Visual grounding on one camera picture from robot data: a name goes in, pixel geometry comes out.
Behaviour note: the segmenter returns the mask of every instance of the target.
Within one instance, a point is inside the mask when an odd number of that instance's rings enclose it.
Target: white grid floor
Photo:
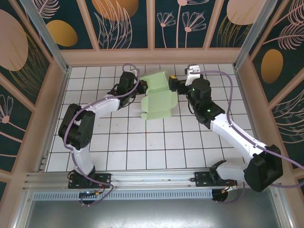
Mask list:
[[[137,66],[141,74],[167,69],[185,79],[187,65]],[[204,64],[201,70],[221,70],[233,80],[231,118],[252,135],[251,126],[232,65]],[[74,67],[66,88],[56,132],[48,156],[46,171],[70,171],[74,165],[70,152],[58,136],[58,128],[69,104],[87,104],[105,96],[119,82],[121,66]],[[207,75],[212,100],[225,111],[228,108],[229,81],[225,76]],[[210,167],[219,160],[243,161],[232,146],[198,123],[188,110],[185,95],[179,95],[172,117],[144,121],[140,116],[142,96],[134,103],[95,120],[90,155],[97,171],[145,170]]]

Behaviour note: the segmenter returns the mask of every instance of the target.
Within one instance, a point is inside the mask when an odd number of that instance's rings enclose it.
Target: decorative wallpaper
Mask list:
[[[0,73],[36,103],[49,61],[8,0],[0,4]]]
[[[4,190],[5,190],[5,187],[6,187],[6,183],[0,181],[0,202],[1,202],[1,199],[2,199],[2,196],[3,196],[3,193],[4,193]]]
[[[283,0],[278,0],[278,1],[276,2],[276,5],[275,5],[274,10],[273,10],[272,13],[270,14],[270,16],[269,16],[269,18],[268,18],[266,24],[264,25],[262,31],[260,32],[260,34],[259,34],[258,37],[256,38],[256,41],[254,42],[252,48],[251,48],[250,51],[249,51],[249,55],[251,55],[252,52],[255,50],[255,48],[256,48],[258,42],[260,41],[261,36],[265,33],[265,30],[267,29],[269,23],[271,22],[272,18],[273,18],[274,15],[276,14],[276,11],[277,11],[277,9],[279,8],[279,6],[281,5],[282,1],[283,1]]]
[[[304,2],[290,0],[253,60],[268,101],[304,67]]]
[[[298,179],[298,182],[301,183],[302,181],[304,181],[304,178],[302,179]],[[301,191],[302,191],[302,194],[304,196],[304,185],[301,186]]]
[[[20,8],[22,9],[23,13],[24,13],[24,14],[26,15],[26,17],[28,18],[28,21],[31,23],[31,25],[32,25],[33,29],[35,30],[35,32],[37,33],[37,35],[40,37],[40,40],[42,41],[42,43],[43,43],[44,46],[46,47],[48,53],[50,54],[51,57],[53,57],[53,54],[52,54],[51,51],[48,49],[47,44],[46,44],[46,43],[44,42],[44,40],[41,38],[41,36],[40,36],[38,30],[36,29],[35,25],[33,24],[32,20],[29,18],[29,16],[27,15],[27,13],[25,13],[25,10],[24,10],[22,4],[20,3],[19,0],[17,0],[17,3],[19,4],[19,6],[20,6]]]
[[[33,3],[59,49],[93,49],[76,0],[33,0]]]
[[[148,48],[146,0],[86,0],[100,49]]]
[[[202,48],[214,0],[155,0],[155,48]]]
[[[224,0],[210,48],[240,48],[265,0]]]
[[[0,169],[11,172],[32,112],[0,86]]]
[[[272,113],[289,158],[304,165],[304,81],[277,104]]]

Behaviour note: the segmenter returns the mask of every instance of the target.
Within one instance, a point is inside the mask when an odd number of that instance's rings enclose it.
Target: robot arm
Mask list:
[[[225,111],[211,99],[210,82],[204,79],[203,75],[193,74],[193,72],[200,72],[198,65],[189,66],[185,70],[187,80],[179,81],[174,76],[170,77],[170,90],[177,91],[178,94],[185,94],[198,122],[230,142],[245,160],[245,163],[219,161],[210,168],[210,176],[215,183],[219,180],[229,179],[247,182],[253,190],[261,192],[283,175],[283,167],[280,158],[268,154],[256,146],[259,145],[278,154],[280,154],[280,150],[275,145],[268,147],[259,142],[233,121],[228,120]],[[253,141],[255,145],[248,143],[230,124],[234,125],[244,137]]]
[[[84,186],[88,186],[88,183],[89,186],[92,186],[93,184],[82,176],[79,170],[81,170],[84,175],[95,180],[95,167],[89,153],[95,119],[124,108],[128,105],[130,98],[135,99],[136,95],[145,94],[147,83],[145,81],[140,81],[134,92],[128,96],[117,98],[117,96],[124,95],[131,91],[135,87],[135,80],[137,80],[136,70],[123,72],[119,83],[107,93],[105,100],[101,103],[93,106],[87,104],[82,107],[77,104],[71,104],[68,107],[58,131],[58,135],[62,139],[64,139],[67,128],[75,114],[82,108],[88,106],[88,108],[76,118],[76,122],[72,124],[66,139],[66,143],[73,149],[72,153],[74,153],[75,161],[78,165],[78,167],[75,167],[74,169],[74,174],[69,176],[70,182],[76,182],[77,184],[75,185],[79,186],[79,188],[81,188],[81,183],[83,183]]]

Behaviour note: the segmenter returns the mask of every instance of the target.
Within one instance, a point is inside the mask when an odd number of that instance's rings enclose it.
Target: black cable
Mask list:
[[[190,109],[190,103],[189,103],[189,100],[188,100],[188,109],[189,109],[189,112],[193,115],[194,113],[191,111]]]
[[[69,176],[70,176],[70,174],[73,173],[73,172],[74,172],[74,170],[70,171],[70,172],[67,174],[67,178],[68,178],[68,179],[70,179]]]
[[[125,108],[125,107],[128,107],[130,104],[132,104],[133,102],[135,101],[135,97],[133,98],[133,100],[129,103],[129,104],[126,104],[124,107],[122,108]]]

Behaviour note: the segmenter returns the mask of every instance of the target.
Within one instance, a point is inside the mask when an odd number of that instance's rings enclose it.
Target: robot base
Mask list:
[[[210,172],[195,172],[194,178],[191,178],[190,181],[195,182],[196,187],[226,187],[230,185],[227,180],[222,180],[221,178],[214,179]],[[235,185],[238,184],[235,180],[230,180]]]
[[[93,180],[102,182],[102,183],[111,183],[111,174],[110,173],[95,173],[95,167],[88,175],[88,177]],[[69,189],[99,189],[99,184],[89,181],[80,173],[75,170],[71,171],[68,175],[68,188]],[[104,185],[105,189],[110,188],[108,185]]]

